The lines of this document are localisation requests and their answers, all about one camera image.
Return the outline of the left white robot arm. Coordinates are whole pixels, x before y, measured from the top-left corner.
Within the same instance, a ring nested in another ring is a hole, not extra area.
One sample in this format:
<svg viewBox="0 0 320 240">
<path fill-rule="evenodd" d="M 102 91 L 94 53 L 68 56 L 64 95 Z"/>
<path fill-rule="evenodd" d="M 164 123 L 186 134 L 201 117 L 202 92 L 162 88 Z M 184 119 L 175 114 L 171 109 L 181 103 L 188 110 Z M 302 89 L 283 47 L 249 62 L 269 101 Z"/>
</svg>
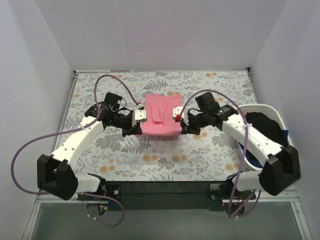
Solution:
<svg viewBox="0 0 320 240">
<path fill-rule="evenodd" d="M 142 104 L 123 114 L 123 98 L 108 92 L 104 101 L 92 105 L 84 114 L 80 130 L 50 155 L 41 155 L 37 160 L 37 186 L 40 190 L 62 200 L 75 194 L 99 193 L 106 180 L 96 174 L 76 175 L 75 167 L 82 153 L 106 127 L 121 129 L 122 136 L 142 134 L 141 123 L 147 121 L 147 111 Z"/>
</svg>

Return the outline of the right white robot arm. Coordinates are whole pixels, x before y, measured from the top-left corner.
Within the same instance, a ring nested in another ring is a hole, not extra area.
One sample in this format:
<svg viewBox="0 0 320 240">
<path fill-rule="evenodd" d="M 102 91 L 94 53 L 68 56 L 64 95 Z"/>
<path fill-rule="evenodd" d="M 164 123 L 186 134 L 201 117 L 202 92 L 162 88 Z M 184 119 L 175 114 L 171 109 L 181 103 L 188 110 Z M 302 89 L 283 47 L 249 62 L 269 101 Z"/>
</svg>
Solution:
<svg viewBox="0 0 320 240">
<path fill-rule="evenodd" d="M 239 171 L 226 182 L 232 192 L 263 190 L 276 196 L 301 178 L 298 150 L 292 145 L 284 146 L 263 135 L 247 123 L 240 107 L 220 106 L 209 89 L 194 94 L 199 114 L 186 111 L 185 106 L 173 109 L 172 117 L 180 123 L 181 133 L 199 135 L 201 128 L 212 126 L 228 134 L 258 160 L 261 169 Z"/>
</svg>

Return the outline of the pink t shirt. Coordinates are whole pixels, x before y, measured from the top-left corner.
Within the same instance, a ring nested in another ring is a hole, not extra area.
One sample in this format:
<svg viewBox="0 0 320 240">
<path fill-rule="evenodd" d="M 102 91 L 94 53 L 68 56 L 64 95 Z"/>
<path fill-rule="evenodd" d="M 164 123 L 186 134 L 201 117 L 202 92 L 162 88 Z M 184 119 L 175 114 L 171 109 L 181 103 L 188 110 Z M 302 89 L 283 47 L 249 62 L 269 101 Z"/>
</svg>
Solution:
<svg viewBox="0 0 320 240">
<path fill-rule="evenodd" d="M 145 96 L 147 121 L 140 127 L 142 135 L 170 137 L 181 134 L 181 126 L 173 119 L 173 109 L 182 106 L 182 95 L 162 96 L 157 93 Z"/>
</svg>

